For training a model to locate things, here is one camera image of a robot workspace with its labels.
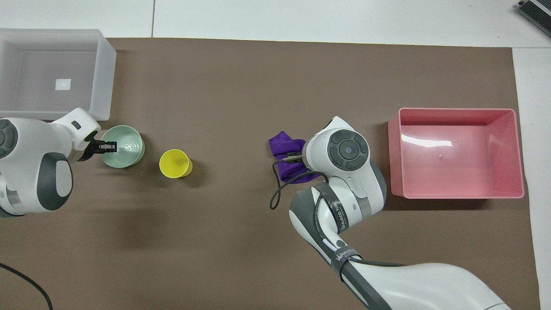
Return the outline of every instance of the pink plastic container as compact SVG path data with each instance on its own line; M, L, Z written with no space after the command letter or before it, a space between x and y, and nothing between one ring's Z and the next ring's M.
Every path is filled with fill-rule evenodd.
M402 108L388 122L392 193L411 199L524 196L511 109Z

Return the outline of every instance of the light green bowl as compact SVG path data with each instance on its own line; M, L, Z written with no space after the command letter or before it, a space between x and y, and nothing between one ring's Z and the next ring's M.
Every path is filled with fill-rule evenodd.
M113 168L132 166L142 159L145 152L142 137L130 126L115 126L107 130L101 139L117 142L117 152L101 155L101 159Z

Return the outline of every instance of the brown table surface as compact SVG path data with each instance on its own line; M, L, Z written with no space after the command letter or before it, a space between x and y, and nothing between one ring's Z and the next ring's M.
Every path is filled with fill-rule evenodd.
M145 156L114 169L73 165L62 209L0 222L0 261L28 274L55 309L361 309L295 232L267 140L310 138L335 115L367 139L390 185L387 122L410 107L518 111L511 49L198 39L110 39L111 119ZM193 172L168 179L180 148ZM364 258L468 269L513 309L539 309L528 197L407 200L343 233ZM0 271L1 309L45 309Z

